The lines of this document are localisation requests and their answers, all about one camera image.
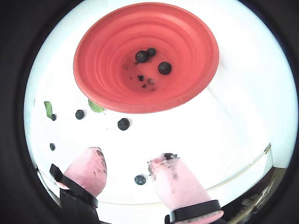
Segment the black strap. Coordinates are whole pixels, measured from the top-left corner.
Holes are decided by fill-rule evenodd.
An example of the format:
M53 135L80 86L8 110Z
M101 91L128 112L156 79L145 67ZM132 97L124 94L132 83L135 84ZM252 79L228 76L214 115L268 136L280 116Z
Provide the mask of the black strap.
M109 224L99 220L97 211L71 190L60 189L60 203L70 223Z
M228 222L224 221L223 219L218 219L215 222L212 222L211 224L228 224Z
M61 182L70 190L72 190L73 193L81 197L83 201L96 208L98 207L99 201L92 194L90 194L76 182L72 181L70 178L64 176L60 169L54 164L51 165L50 174L57 182Z
M173 224L188 219L204 216L212 212L220 211L221 206L218 200L203 202L187 207L175 209L165 217L165 224Z

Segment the green leaf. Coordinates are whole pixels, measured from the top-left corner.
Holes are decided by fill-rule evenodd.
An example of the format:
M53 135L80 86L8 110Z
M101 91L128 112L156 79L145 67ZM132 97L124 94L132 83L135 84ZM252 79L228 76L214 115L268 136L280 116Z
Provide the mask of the green leaf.
M104 112L104 108L97 105L96 103L92 102L90 99L88 99L88 105L90 106L90 108L97 113L102 113Z
M52 104L51 104L50 101L45 101L44 104L45 104L45 107L46 107L47 117L51 118L52 113L53 113Z

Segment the blueberry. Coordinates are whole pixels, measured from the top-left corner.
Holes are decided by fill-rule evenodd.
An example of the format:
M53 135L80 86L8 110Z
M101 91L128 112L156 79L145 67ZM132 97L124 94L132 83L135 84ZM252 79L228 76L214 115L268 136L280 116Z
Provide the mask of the blueberry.
M143 76L143 75L137 76L137 78L138 78L138 80L141 81L141 82L144 80L144 76Z
M148 60L149 55L145 50L140 50L135 55L135 59L138 63L144 63Z
M84 117L84 111L83 110L77 110L77 112L76 112L76 118L78 120L81 120L81 119L83 119L83 117Z
M122 131L126 131L130 127L130 121L126 118L122 118L118 123L117 126Z
M164 153L164 157L166 158L166 160L171 160L171 159L177 157L177 155L174 155L172 153Z
M50 149L51 149L52 151L54 151L54 150L56 149L54 143L51 143L51 144L50 144Z
M144 176L138 175L135 177L135 183L138 185L144 185L146 183L146 179Z
M150 56L150 57L153 57L153 56L155 56L156 55L156 49L154 49L154 48L149 48L149 49L147 49L147 51L146 51L147 53L148 53L148 55Z
M171 72L171 69L171 64L169 64L168 62L161 62L158 66L158 71L162 75L168 75Z
M52 119L53 121L56 120L56 119L57 119L56 114L53 113L53 114L51 115L51 119Z

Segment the red bowl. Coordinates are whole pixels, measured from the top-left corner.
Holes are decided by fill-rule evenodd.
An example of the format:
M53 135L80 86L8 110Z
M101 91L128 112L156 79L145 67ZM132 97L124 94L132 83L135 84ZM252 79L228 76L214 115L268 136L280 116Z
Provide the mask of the red bowl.
M148 48L157 54L136 64L135 54ZM164 61L172 65L169 75L158 71ZM179 7L151 2L119 8L98 20L80 41L73 68L79 89L91 101L118 112L150 113L197 96L218 63L217 42L202 20ZM150 78L154 84L147 82Z

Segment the pink robotic finger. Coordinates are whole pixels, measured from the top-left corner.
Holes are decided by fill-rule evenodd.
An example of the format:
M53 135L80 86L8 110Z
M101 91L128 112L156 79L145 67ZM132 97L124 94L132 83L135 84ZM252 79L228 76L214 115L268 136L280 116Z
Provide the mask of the pink robotic finger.
M199 204L212 199L190 169L171 153L165 153L148 162L155 190L162 202L171 210ZM223 216L217 211L188 220L193 224L209 224Z
M106 185L107 167L100 148L91 147L77 157L64 172L64 175L93 196L99 195ZM58 187L68 189L62 183Z

